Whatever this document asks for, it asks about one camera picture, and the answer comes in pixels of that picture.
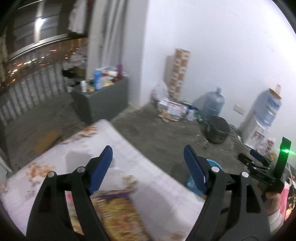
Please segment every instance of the power socket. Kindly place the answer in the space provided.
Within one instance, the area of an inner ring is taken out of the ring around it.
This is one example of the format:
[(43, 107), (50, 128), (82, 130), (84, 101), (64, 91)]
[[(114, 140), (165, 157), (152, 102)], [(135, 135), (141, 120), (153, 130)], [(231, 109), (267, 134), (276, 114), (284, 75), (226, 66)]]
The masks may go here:
[(240, 107), (239, 105), (235, 104), (233, 107), (233, 110), (240, 113), (241, 115), (244, 115), (246, 110), (243, 107)]

